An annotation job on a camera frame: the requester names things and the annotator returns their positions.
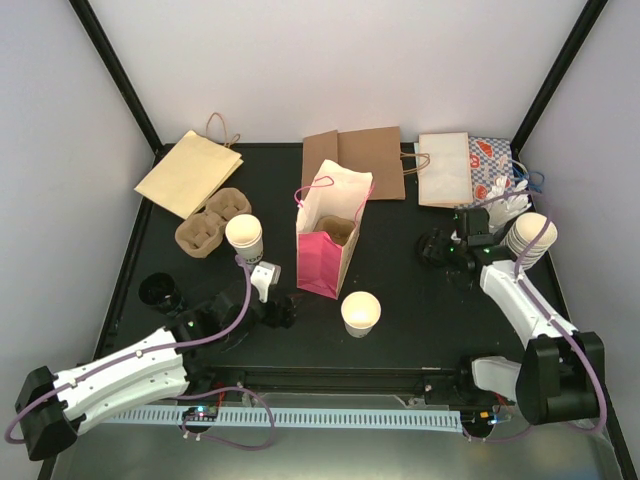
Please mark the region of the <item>cake print paper bag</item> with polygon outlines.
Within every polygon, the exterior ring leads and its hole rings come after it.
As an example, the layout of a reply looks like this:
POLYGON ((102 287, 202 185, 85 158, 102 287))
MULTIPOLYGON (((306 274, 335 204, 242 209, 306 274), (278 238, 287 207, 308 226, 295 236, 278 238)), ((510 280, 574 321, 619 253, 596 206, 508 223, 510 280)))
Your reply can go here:
POLYGON ((373 175, 324 160, 312 182, 294 193, 297 287, 336 299, 373 192, 373 175))

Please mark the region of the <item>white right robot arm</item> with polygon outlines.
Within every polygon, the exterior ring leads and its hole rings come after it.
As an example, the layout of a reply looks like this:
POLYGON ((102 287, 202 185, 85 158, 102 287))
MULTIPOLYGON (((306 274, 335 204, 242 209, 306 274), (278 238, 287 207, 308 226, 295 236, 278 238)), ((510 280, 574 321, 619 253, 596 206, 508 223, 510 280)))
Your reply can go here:
POLYGON ((479 402, 488 393, 516 404, 531 425, 592 420, 601 431, 608 408, 604 391, 604 344, 580 332, 536 289, 508 246, 489 230, 482 207, 457 209, 455 229, 422 235, 417 256, 432 267, 449 267, 466 283, 476 282, 518 335, 524 355, 514 362, 498 355, 462 360, 454 379, 457 396, 479 402))

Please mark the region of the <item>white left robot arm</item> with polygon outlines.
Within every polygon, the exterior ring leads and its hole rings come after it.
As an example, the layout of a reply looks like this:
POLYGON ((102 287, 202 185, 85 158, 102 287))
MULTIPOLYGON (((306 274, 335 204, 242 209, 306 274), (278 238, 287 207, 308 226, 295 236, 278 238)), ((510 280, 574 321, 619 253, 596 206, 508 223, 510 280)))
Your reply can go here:
POLYGON ((207 397, 214 388, 210 357, 242 342, 253 328, 290 327, 294 302, 279 291, 221 293, 179 313, 143 340, 93 363, 52 373, 31 371, 16 400, 30 460, 53 457, 124 411, 158 400, 207 397))

